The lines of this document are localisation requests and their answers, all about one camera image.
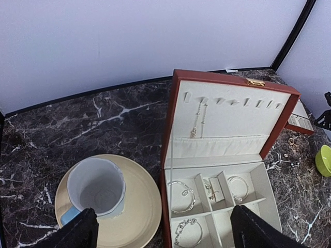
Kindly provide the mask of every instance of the jewelry box lid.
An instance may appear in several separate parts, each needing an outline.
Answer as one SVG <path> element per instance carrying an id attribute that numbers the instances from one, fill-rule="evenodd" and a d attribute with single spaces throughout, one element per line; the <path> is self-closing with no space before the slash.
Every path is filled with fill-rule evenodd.
<path id="1" fill-rule="evenodd" d="M 287 85 L 174 70 L 162 167 L 262 161 L 299 98 L 300 93 Z"/>

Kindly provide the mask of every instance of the gold clasp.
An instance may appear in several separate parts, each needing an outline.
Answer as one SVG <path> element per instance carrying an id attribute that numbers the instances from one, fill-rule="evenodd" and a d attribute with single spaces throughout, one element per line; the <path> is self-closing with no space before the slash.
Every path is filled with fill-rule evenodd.
<path id="1" fill-rule="evenodd" d="M 261 80 L 255 80 L 255 79 L 247 79 L 248 85 L 255 85 L 255 86 L 264 86 L 265 82 Z"/>

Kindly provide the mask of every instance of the brown leather jewelry box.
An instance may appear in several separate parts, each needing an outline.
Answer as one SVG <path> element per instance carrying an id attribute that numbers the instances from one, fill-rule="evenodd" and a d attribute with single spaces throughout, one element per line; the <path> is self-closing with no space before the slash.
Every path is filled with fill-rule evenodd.
<path id="1" fill-rule="evenodd" d="M 230 215 L 241 204 L 281 231 L 263 159 L 299 97 L 286 85 L 174 71 L 161 152 L 165 247 L 234 247 Z"/>

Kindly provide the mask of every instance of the necklace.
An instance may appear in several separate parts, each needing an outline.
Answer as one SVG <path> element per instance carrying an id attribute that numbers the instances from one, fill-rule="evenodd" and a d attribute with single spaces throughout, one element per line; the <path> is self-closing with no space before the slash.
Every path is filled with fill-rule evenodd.
<path id="1" fill-rule="evenodd" d="M 197 136 L 197 124 L 198 124 L 198 120 L 199 120 L 199 116 L 200 116 L 201 104 L 202 104 L 202 101 L 199 103 L 198 111 L 196 113 L 196 118 L 194 121 L 194 127 L 191 131 L 190 138 L 195 138 Z M 205 103 L 204 106 L 205 106 L 205 110 L 204 110 L 202 121 L 201 121 L 201 137 L 200 138 L 203 138 L 203 129 L 204 129 L 204 125 L 206 123 L 206 114 L 207 114 L 208 104 Z"/>

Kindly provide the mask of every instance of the blue mug handle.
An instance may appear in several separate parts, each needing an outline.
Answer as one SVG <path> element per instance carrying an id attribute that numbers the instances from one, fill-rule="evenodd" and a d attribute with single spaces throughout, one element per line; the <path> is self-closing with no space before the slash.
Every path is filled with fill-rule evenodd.
<path id="1" fill-rule="evenodd" d="M 77 208 L 75 208 L 74 206 L 72 206 L 71 208 L 69 208 L 69 210 L 67 212 L 65 212 L 65 214 L 63 214 L 61 216 L 61 223 L 62 223 L 62 225 L 66 225 L 67 223 L 69 223 L 79 213 L 80 213 L 80 211 Z"/>

